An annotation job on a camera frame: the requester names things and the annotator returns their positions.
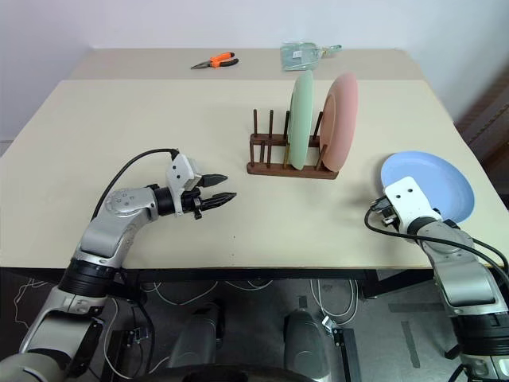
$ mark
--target floor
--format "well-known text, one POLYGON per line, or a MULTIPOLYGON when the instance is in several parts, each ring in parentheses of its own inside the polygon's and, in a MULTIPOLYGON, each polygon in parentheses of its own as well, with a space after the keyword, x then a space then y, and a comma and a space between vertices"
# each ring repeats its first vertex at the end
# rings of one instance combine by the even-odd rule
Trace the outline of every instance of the floor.
MULTIPOLYGON (((27 282, 27 278, 13 275, 2 269, 1 296, 2 315, 0 321, 0 357, 16 353, 26 328, 14 323, 13 298, 18 288, 27 282)), ((245 282, 239 286, 249 288, 245 282)), ((161 285, 161 293, 173 301, 184 301, 207 290, 213 282, 166 283, 161 285)), ((33 320, 45 296, 51 288, 44 285, 37 289, 27 289, 19 303, 18 319, 28 323, 33 320)), ((344 280, 321 280, 321 294, 326 309, 340 312, 348 305, 350 289, 344 280)), ((153 364, 169 354, 179 331, 186 319, 198 306, 214 298, 226 302, 227 328, 222 348, 217 353, 220 363, 248 363, 282 366, 283 360, 283 320, 284 317, 302 304, 317 320, 321 312, 311 295, 309 280, 276 280, 263 290, 237 290, 226 283, 219 283, 217 288, 205 297, 188 306, 171 306, 163 302, 156 293, 149 293, 146 309, 156 327, 157 349, 153 364)), ((131 328, 132 316, 130 305, 119 301, 120 313, 114 322, 114 328, 131 328)), ((109 301, 102 318, 110 322, 115 308, 109 301)), ((435 289, 429 283, 422 283, 405 290, 380 296, 377 299, 359 300, 355 319, 346 327, 355 330, 363 382, 413 382, 413 381, 446 381, 458 360, 446 360, 441 354, 455 345, 449 319, 435 289)), ((103 357, 102 343, 95 352, 91 367, 100 374, 103 357)), ((334 372, 334 379, 344 380, 340 373, 340 356, 336 353, 332 339, 327 338, 329 363, 334 372)), ((145 354, 148 344, 145 343, 145 354)), ((128 370, 133 372, 138 367, 139 349, 133 349, 128 359, 128 370)), ((96 380, 87 372, 78 381, 96 380)), ((466 380, 461 376, 459 381, 466 380)))

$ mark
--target blue plate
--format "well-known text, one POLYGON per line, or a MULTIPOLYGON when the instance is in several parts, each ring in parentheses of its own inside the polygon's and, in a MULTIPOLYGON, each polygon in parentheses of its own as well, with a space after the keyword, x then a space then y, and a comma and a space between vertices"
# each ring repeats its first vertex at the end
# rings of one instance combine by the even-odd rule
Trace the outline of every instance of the blue plate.
POLYGON ((383 163, 380 176, 384 187, 404 177, 415 179, 431 207, 439 209, 444 220, 460 223, 474 209, 470 183, 456 167, 435 155, 421 151, 391 155, 383 163))

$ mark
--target table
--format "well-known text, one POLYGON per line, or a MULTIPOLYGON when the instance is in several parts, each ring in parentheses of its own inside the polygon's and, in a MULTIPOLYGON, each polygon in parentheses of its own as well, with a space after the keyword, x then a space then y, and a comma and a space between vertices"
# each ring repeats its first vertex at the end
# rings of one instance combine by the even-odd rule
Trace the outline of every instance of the table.
MULTIPOLYGON (((154 270, 148 279, 163 277, 155 270, 216 278, 429 269, 416 245, 363 226, 370 202, 382 195, 380 166, 402 150, 427 151, 458 167, 476 195, 460 226, 509 253, 507 210, 404 52, 343 51, 315 71, 315 121, 337 75, 353 71, 359 80, 352 149, 338 178, 326 181, 247 174, 253 108, 261 132, 270 109, 274 132, 282 131, 299 73, 281 72, 278 51, 270 49, 236 49, 241 62, 231 68, 188 70, 219 51, 95 51, 60 82, 0 161, 2 266, 66 267, 114 174, 136 154, 163 146, 196 159, 204 173, 229 177, 205 196, 238 196, 202 220, 167 216, 143 228, 124 266, 154 270)), ((281 156, 273 149, 273 159, 281 156)), ((164 185, 168 164, 164 154, 144 158, 116 186, 164 185)))

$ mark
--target orange-handled pliers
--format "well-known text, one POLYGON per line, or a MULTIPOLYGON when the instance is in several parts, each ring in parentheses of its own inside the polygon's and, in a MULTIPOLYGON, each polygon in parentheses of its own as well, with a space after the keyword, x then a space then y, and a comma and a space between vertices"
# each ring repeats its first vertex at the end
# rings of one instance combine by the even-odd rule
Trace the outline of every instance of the orange-handled pliers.
POLYGON ((203 69, 203 68, 222 68, 224 66, 232 66, 239 62, 238 58, 234 58, 233 60, 225 61, 228 58, 232 58, 235 56, 235 53, 223 53, 216 57, 210 57, 210 60, 199 63, 198 65, 194 65, 191 69, 203 69))

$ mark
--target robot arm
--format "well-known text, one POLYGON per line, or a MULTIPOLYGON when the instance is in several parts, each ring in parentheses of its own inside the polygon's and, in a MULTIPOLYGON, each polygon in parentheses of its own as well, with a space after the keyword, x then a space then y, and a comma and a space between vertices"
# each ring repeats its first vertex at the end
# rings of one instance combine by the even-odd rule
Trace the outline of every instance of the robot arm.
POLYGON ((21 343, 20 353, 0 362, 0 381, 57 382, 79 376, 88 367, 102 331, 98 316, 107 288, 122 266, 136 233, 159 216, 181 216, 227 203, 235 193, 200 197, 198 187, 227 179, 201 175, 196 164, 176 155, 166 174, 168 187, 151 185, 120 189, 104 203, 79 242, 63 278, 52 288, 45 304, 21 343))
MULTIPOLYGON (((442 221, 412 177, 388 185, 372 211, 402 234, 473 248, 472 238, 442 221)), ((415 240, 428 255, 445 311, 453 322, 461 363, 472 380, 509 379, 509 314, 492 273, 470 251, 415 240)))

